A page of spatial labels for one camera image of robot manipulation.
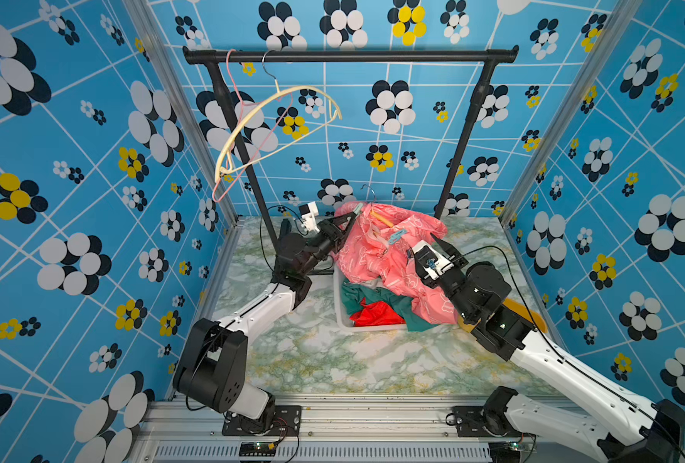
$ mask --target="red cloth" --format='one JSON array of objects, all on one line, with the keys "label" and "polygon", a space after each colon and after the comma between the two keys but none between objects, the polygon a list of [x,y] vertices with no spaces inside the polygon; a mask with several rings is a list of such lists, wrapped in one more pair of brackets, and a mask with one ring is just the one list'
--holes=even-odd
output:
[{"label": "red cloth", "polygon": [[360,301],[363,310],[350,316],[356,327],[374,327],[382,324],[404,324],[405,321],[394,312],[391,305],[384,301],[366,305],[366,300]]}]

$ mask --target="laundry basket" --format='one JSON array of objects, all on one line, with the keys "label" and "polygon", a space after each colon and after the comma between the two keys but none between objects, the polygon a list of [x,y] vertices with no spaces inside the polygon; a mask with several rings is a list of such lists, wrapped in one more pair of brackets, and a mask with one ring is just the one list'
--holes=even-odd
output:
[{"label": "laundry basket", "polygon": [[343,287],[343,282],[345,281],[345,275],[340,271],[335,264],[335,273],[332,278],[332,284],[335,293],[335,313],[337,313],[337,324],[341,330],[348,333],[361,333],[363,331],[386,331],[386,330],[406,330],[407,324],[383,324],[374,327],[356,327],[355,322],[350,320],[345,306],[342,305],[343,301],[340,300],[340,288]]}]

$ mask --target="clothes rack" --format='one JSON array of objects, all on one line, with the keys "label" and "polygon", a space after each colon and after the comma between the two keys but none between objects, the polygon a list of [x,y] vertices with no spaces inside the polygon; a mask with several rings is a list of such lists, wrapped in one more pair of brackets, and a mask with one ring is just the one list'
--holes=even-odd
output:
[{"label": "clothes rack", "polygon": [[[486,51],[279,51],[266,53],[263,51],[248,52],[239,51],[233,52],[229,56],[231,62],[261,62],[265,56],[265,62],[412,62],[412,61],[465,61],[465,62],[483,62],[479,80],[474,86],[474,92],[471,94],[471,103],[466,113],[466,120],[463,123],[463,129],[456,145],[456,151],[453,156],[453,161],[450,163],[448,176],[445,178],[440,199],[438,200],[435,209],[435,217],[440,218],[442,210],[445,207],[445,200],[448,199],[450,189],[453,187],[453,182],[458,173],[458,166],[461,165],[463,153],[466,151],[468,139],[471,137],[471,131],[474,129],[474,124],[479,115],[484,99],[487,95],[491,77],[494,74],[494,69],[500,63],[512,63],[517,58],[519,48],[515,45],[512,50],[486,50]],[[189,64],[202,64],[206,67],[208,75],[211,78],[211,84],[214,88],[214,97],[222,108],[222,113],[229,126],[230,130],[234,130],[237,125],[237,116],[235,114],[235,106],[232,104],[230,91],[227,83],[224,81],[222,72],[219,69],[219,63],[226,60],[226,51],[217,50],[200,50],[190,51],[183,48],[183,55],[186,62]],[[235,140],[237,152],[240,154],[240,160],[243,164],[250,162],[250,156],[241,136]],[[276,230],[273,228],[268,208],[265,205],[263,192],[260,190],[255,169],[249,165],[245,171],[248,176],[252,191],[255,194],[255,201],[260,209],[260,214],[268,229],[268,235],[271,238],[271,243],[276,253],[278,253],[278,236]]]}]

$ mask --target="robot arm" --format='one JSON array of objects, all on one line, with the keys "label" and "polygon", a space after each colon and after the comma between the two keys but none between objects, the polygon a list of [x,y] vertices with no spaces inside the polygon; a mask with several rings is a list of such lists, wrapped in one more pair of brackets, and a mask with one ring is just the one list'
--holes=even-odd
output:
[{"label": "robot arm", "polygon": [[461,269],[467,261],[458,250],[433,238],[449,258],[425,241],[413,247],[422,283],[443,290],[457,317],[474,326],[471,334],[483,347],[544,379],[590,414],[549,407],[498,387],[483,410],[487,431],[504,435],[511,426],[597,461],[677,463],[685,428],[681,408],[668,400],[653,403],[634,394],[549,341],[533,322],[504,306],[512,288],[493,265],[478,262],[464,274]]}]

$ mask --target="rack pole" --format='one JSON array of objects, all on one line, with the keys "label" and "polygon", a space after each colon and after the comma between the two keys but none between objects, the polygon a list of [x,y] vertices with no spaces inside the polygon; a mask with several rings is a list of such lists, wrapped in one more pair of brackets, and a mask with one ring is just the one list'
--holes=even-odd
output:
[{"label": "rack pole", "polygon": [[[224,119],[227,121],[229,130],[234,130],[237,127],[237,115],[235,114],[235,106],[232,104],[229,94],[229,88],[222,76],[222,71],[219,70],[217,62],[206,61],[203,64],[206,66],[209,77],[211,77],[211,84],[214,87],[214,98],[217,100],[219,107],[222,108],[222,113],[224,114]],[[250,162],[248,149],[245,146],[245,141],[243,140],[243,135],[241,133],[238,134],[235,139],[235,146],[243,164]],[[273,222],[271,222],[271,216],[268,214],[268,207],[265,205],[265,199],[263,198],[263,191],[260,190],[260,185],[257,183],[255,169],[252,164],[247,166],[245,173],[250,181],[250,186],[252,186],[252,192],[255,194],[255,201],[257,202],[257,207],[260,209],[260,215],[263,216],[265,228],[268,229],[268,235],[271,237],[273,249],[276,251],[276,254],[278,254],[278,236],[276,235],[275,228],[273,228]]]},{"label": "rack pole", "polygon": [[497,64],[498,62],[493,60],[488,60],[484,63],[481,75],[479,76],[479,81],[474,87],[474,92],[471,94],[471,104],[468,106],[466,121],[463,123],[461,136],[458,138],[456,153],[453,154],[453,160],[450,161],[448,176],[445,178],[445,183],[443,184],[442,191],[440,192],[440,200],[437,202],[437,207],[435,208],[435,218],[440,218],[442,215],[442,210],[445,207],[445,201],[448,199],[448,194],[450,193],[450,189],[453,187],[456,174],[458,174],[458,167],[461,165],[463,153],[466,151],[468,139],[471,137],[471,131],[474,129],[474,125],[477,122],[479,109],[484,103],[484,98],[486,98],[486,94],[489,89],[489,81],[491,80],[491,75],[494,73],[494,69],[496,68]]}]

